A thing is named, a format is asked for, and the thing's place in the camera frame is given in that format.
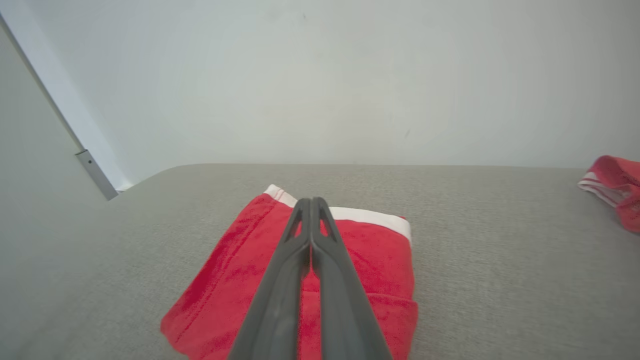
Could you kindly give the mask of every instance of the wall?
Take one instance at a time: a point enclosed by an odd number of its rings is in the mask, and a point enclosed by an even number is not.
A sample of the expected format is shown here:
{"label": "wall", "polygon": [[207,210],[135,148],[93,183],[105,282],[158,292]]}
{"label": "wall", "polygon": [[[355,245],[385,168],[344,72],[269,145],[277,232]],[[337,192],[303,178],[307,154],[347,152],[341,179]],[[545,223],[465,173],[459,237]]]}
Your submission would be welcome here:
{"label": "wall", "polygon": [[107,204],[77,152],[0,28],[0,273],[20,274],[3,277],[3,291],[16,295],[24,289],[20,281],[31,276],[28,264]]}
{"label": "wall", "polygon": [[640,2],[26,0],[125,172],[640,160]]}

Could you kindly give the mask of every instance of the metal strip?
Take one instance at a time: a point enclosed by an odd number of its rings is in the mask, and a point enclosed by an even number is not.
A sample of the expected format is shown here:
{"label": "metal strip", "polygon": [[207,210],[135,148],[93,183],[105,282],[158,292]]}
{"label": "metal strip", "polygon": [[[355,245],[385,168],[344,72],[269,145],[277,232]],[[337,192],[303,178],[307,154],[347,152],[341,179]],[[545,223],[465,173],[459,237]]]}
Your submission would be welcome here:
{"label": "metal strip", "polygon": [[107,198],[107,200],[111,200],[118,196],[118,192],[113,188],[109,179],[104,175],[102,169],[98,166],[98,163],[95,162],[89,150],[76,154],[76,157],[80,160],[84,169],[89,173],[89,176],[91,176],[93,182],[98,186],[98,189],[102,191],[102,194]]}

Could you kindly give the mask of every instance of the gray fabric surface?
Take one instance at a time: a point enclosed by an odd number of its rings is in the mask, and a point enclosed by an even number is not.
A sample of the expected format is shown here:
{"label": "gray fabric surface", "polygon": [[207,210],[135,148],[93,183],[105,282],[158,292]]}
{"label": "gray fabric surface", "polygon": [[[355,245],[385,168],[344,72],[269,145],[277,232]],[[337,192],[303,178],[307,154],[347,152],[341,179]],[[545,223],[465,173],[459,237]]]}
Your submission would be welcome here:
{"label": "gray fabric surface", "polygon": [[640,236],[583,170],[190,165],[4,273],[2,358],[180,359],[159,322],[273,183],[412,225],[412,359],[640,358]]}

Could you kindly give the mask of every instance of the red garment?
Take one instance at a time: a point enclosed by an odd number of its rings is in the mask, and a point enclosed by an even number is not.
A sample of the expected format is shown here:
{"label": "red garment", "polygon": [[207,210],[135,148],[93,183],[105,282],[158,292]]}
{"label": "red garment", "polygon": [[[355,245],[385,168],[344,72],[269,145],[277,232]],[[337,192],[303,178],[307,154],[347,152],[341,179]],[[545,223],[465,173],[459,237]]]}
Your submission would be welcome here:
{"label": "red garment", "polygon": [[[162,320],[161,331],[177,351],[190,359],[227,358],[293,204],[272,185],[238,215]],[[332,214],[391,354],[406,359],[418,318],[408,222],[360,209],[332,208]],[[311,271],[302,285],[299,359],[321,358],[319,290]]]}
{"label": "red garment", "polygon": [[622,226],[640,233],[640,163],[601,156],[578,187],[597,195],[616,208]]}

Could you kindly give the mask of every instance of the towel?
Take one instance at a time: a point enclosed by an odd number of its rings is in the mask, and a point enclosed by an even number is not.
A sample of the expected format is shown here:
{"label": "towel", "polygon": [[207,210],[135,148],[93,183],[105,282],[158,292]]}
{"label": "towel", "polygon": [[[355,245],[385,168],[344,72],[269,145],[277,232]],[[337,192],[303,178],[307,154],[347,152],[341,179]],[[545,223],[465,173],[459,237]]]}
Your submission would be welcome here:
{"label": "towel", "polygon": [[[199,274],[161,322],[190,359],[226,359],[296,199],[275,185],[254,198],[222,236]],[[395,360],[406,359],[418,319],[411,230],[400,217],[330,208]],[[298,358],[321,360],[320,282],[302,283]]]}
{"label": "towel", "polygon": [[622,226],[640,233],[639,179],[639,162],[606,155],[596,160],[578,187],[616,208]]}

